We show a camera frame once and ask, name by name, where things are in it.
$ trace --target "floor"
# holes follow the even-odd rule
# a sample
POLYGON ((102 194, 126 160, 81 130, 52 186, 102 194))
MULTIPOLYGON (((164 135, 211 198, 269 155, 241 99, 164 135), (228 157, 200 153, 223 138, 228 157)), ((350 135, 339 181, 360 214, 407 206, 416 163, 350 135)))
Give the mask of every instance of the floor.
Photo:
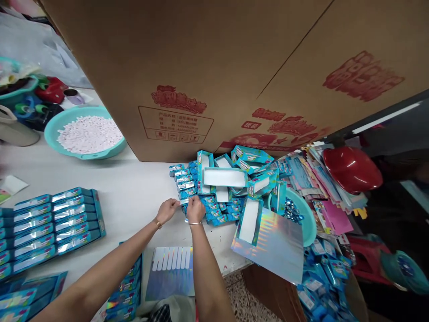
POLYGON ((223 279, 237 322, 281 322, 273 312, 247 291, 241 271, 235 271, 223 279))

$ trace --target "white table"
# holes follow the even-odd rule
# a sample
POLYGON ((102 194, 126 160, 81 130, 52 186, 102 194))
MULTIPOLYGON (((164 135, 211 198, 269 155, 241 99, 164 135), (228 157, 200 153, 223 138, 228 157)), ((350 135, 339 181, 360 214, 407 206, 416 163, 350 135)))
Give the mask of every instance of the white table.
MULTIPOLYGON (((98 96, 91 104, 101 104, 98 96)), ((148 224, 157 214, 160 204, 168 198, 178 198, 174 179, 168 174, 172 163, 139 162, 127 148, 106 160, 82 161, 51 149, 44 138, 29 147, 4 144, 0 148, 2 177, 13 174, 30 184, 2 207, 45 193, 56 194, 76 186, 99 191, 107 236, 80 250, 28 270, 30 276, 69 271, 67 288, 103 256, 148 224)), ((191 246, 189 226, 180 208, 175 216, 149 242, 143 257, 143 296, 153 250, 159 246, 191 246)), ((236 226, 227 223, 220 227, 204 223, 209 242, 221 272, 226 275, 249 264, 244 257, 231 250, 236 226)))

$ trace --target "person's left hand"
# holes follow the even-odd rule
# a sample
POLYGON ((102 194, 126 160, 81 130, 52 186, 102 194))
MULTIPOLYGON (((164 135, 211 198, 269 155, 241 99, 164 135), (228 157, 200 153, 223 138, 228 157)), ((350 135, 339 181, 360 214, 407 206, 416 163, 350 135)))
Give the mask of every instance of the person's left hand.
POLYGON ((170 198, 164 201, 161 204, 155 219, 159 221, 161 224, 165 224, 173 217, 174 212, 179 206, 180 206, 180 202, 174 198, 170 198))

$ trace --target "white pellets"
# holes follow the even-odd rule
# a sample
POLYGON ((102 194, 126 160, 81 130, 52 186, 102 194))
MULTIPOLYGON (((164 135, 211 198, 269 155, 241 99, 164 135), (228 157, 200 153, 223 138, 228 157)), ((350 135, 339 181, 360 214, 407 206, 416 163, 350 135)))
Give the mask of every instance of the white pellets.
POLYGON ((58 130, 57 141, 68 152, 98 153, 116 145, 123 135, 112 119, 100 116, 78 117, 76 121, 58 130))

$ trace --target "large cardboard box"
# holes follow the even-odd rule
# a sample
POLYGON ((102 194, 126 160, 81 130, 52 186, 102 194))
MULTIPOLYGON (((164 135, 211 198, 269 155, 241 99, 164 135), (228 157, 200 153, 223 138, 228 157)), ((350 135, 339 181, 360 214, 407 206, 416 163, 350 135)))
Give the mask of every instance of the large cardboard box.
POLYGON ((429 87, 424 0, 41 3, 141 161, 284 155, 429 87))

